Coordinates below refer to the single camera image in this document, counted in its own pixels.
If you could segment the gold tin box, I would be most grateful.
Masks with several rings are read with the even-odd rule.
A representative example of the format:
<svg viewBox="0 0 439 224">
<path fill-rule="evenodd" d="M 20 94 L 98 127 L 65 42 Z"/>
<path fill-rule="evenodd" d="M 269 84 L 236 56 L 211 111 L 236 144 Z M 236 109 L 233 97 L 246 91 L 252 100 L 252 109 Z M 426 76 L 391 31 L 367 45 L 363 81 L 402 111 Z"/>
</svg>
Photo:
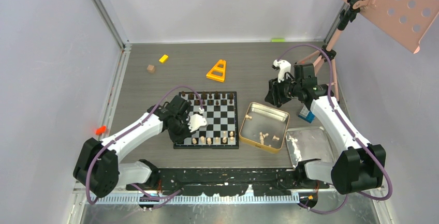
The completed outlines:
<svg viewBox="0 0 439 224">
<path fill-rule="evenodd" d="M 263 151 L 277 154 L 283 147 L 290 114 L 251 102 L 242 122 L 239 138 Z"/>
</svg>

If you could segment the black white chess board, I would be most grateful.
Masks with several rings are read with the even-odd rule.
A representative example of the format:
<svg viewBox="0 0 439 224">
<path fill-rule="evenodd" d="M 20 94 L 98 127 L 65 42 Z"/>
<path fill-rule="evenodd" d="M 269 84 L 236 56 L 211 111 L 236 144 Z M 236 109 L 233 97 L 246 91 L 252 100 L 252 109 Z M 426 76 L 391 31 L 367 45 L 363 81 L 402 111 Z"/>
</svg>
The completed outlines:
<svg viewBox="0 0 439 224">
<path fill-rule="evenodd" d="M 238 149 L 238 103 L 236 91 L 198 92 L 198 98 L 193 92 L 179 92 L 179 96 L 190 103 L 189 114 L 198 112 L 200 104 L 204 109 L 204 117 L 208 125 L 200 127 L 183 144 L 174 144 L 174 149 Z M 229 133 L 233 131 L 235 143 L 230 143 Z M 220 138 L 220 144 L 215 144 L 215 137 Z"/>
</svg>

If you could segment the orange triangular plastic frame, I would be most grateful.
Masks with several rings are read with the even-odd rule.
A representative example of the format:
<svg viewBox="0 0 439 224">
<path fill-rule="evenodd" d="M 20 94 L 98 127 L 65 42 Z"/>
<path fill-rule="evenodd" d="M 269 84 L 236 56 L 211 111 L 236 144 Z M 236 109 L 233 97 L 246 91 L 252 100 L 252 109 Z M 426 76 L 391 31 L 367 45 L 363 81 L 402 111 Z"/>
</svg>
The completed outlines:
<svg viewBox="0 0 439 224">
<path fill-rule="evenodd" d="M 223 59 L 220 59 L 206 74 L 206 78 L 224 83 L 226 75 L 226 65 L 227 62 Z"/>
</svg>

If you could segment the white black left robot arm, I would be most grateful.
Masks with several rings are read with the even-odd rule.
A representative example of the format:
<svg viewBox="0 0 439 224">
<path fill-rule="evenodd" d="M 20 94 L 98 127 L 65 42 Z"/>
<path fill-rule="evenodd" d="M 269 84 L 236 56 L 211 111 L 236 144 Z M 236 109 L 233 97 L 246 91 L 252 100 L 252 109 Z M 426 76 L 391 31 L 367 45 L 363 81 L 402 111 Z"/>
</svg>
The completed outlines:
<svg viewBox="0 0 439 224">
<path fill-rule="evenodd" d="M 122 160 L 144 141 L 164 131 L 168 131 L 174 143 L 190 137 L 196 128 L 190 124 L 189 107 L 187 100 L 174 96 L 162 106 L 150 107 L 141 118 L 112 136 L 100 141 L 87 139 L 73 169 L 73 177 L 99 198 L 128 184 L 139 183 L 147 190 L 154 189 L 159 177 L 150 162 L 122 163 Z"/>
</svg>

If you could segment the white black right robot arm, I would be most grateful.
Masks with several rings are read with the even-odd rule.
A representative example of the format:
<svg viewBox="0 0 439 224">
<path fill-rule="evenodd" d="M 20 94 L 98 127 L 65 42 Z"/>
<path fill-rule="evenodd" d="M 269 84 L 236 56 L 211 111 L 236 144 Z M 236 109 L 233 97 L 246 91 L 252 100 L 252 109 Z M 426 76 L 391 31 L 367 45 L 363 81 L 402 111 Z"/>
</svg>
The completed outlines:
<svg viewBox="0 0 439 224">
<path fill-rule="evenodd" d="M 342 195 L 381 187 L 386 151 L 379 144 L 371 144 L 353 126 L 331 96 L 330 87 L 318 84 L 314 66 L 279 60 L 272 67 L 278 76 L 269 80 L 265 102 L 281 107 L 298 99 L 320 120 L 339 153 L 333 163 L 320 159 L 299 162 L 296 183 L 309 188 L 316 180 L 322 181 L 333 185 Z"/>
</svg>

